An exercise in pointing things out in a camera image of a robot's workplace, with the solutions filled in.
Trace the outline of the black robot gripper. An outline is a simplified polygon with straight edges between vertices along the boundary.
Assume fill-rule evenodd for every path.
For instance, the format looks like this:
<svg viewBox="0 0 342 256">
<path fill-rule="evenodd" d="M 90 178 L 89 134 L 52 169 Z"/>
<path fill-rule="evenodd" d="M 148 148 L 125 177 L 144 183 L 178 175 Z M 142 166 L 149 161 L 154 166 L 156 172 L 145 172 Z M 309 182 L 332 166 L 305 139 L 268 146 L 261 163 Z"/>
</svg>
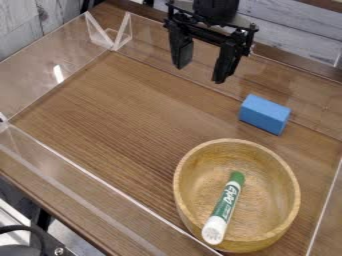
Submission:
<svg viewBox="0 0 342 256">
<path fill-rule="evenodd" d="M 193 38 L 217 45 L 212 81 L 221 84 L 235 72 L 240 48 L 243 56 L 251 53 L 257 25 L 237 14 L 239 0 L 168 0 L 165 6 L 164 27 L 174 67 L 182 69 L 192 60 Z"/>
</svg>

